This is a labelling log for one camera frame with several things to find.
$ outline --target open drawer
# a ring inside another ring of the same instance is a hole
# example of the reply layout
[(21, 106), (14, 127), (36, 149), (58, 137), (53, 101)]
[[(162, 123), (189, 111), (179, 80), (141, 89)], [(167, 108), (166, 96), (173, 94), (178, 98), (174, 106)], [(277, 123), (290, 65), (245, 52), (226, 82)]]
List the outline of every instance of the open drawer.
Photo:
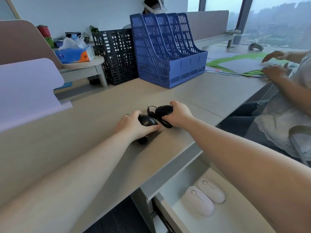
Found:
[[(226, 201), (215, 204), (210, 217), (201, 216), (185, 196), (187, 188), (197, 186), (201, 176), (226, 193)], [(160, 188), (154, 203), (176, 233), (275, 233), (232, 184), (198, 158)]]

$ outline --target lace trim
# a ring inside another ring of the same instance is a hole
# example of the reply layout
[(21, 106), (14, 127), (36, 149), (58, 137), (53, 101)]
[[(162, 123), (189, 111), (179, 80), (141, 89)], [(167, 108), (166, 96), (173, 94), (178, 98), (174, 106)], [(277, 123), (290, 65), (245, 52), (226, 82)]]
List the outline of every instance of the lace trim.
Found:
[[(277, 137), (273, 138), (269, 134), (268, 129), (266, 129), (266, 126), (265, 126), (265, 124), (262, 121), (262, 118), (260, 116), (255, 118), (255, 123), (257, 123), (259, 130), (262, 131), (265, 134), (266, 138), (269, 141), (273, 142), (280, 149), (285, 150), (286, 153), (288, 153), (290, 156), (295, 157), (295, 158), (299, 158), (299, 155), (298, 155), (297, 151), (291, 145), (289, 140), (284, 142), (283, 140), (280, 140)], [(311, 161), (311, 151), (305, 152), (304, 154), (306, 156), (306, 160), (307, 161)]]

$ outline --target red container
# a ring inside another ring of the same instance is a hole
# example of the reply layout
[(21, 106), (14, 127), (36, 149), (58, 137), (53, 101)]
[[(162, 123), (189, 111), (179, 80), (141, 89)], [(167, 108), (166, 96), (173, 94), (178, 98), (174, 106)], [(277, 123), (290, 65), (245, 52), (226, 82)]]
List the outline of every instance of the red container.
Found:
[(43, 37), (50, 37), (51, 34), (50, 34), (50, 31), (49, 31), (49, 28), (45, 25), (38, 25), (37, 26), (37, 29), (39, 30), (39, 32), (42, 34)]

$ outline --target hand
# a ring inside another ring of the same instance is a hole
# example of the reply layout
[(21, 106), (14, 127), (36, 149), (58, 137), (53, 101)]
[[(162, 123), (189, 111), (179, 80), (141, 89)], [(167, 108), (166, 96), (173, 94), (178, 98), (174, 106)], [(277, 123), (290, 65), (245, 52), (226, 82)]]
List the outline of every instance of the hand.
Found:
[(115, 132), (127, 134), (130, 141), (133, 142), (161, 128), (161, 125), (153, 125), (149, 127), (141, 125), (138, 121), (138, 116), (140, 114), (142, 113), (139, 110), (136, 110), (131, 116), (124, 115), (121, 121), (117, 123)]
[(267, 61), (271, 60), (272, 58), (275, 58), (277, 60), (285, 60), (287, 56), (288, 56), (288, 53), (280, 51), (280, 50), (276, 50), (276, 51), (266, 55), (262, 59), (262, 63), (267, 62)]
[(275, 82), (279, 78), (287, 77), (287, 66), (288, 63), (284, 65), (284, 67), (280, 65), (273, 65), (273, 66), (267, 66), (264, 67), (261, 71), (272, 81)]
[(189, 108), (178, 101), (171, 101), (170, 104), (173, 106), (173, 113), (163, 116), (162, 119), (174, 127), (183, 128), (185, 121), (193, 117)]

